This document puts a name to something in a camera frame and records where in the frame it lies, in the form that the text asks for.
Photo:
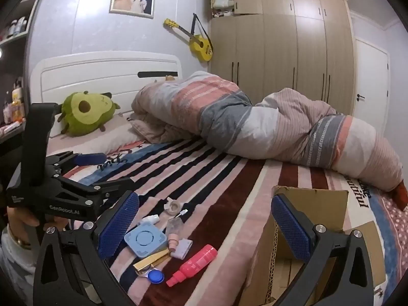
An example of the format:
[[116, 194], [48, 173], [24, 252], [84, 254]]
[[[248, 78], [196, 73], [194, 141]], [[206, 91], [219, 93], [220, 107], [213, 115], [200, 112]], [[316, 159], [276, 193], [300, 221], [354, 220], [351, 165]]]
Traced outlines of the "grey sleeve forearm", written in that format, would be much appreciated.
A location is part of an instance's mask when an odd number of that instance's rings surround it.
[[1, 234], [1, 269], [16, 293], [26, 300], [32, 298], [35, 267], [32, 251], [20, 246], [7, 226]]

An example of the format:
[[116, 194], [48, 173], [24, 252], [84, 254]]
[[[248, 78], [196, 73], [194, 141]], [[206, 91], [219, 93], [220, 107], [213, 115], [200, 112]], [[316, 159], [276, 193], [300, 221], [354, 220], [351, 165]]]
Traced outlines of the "person's left hand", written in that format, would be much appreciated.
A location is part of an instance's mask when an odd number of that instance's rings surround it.
[[49, 227], [55, 227], [63, 231], [68, 224], [68, 219], [54, 216], [46, 223], [41, 223], [29, 210], [18, 207], [7, 207], [7, 216], [9, 232], [13, 240], [22, 247], [31, 246], [25, 227], [42, 227], [44, 231]]

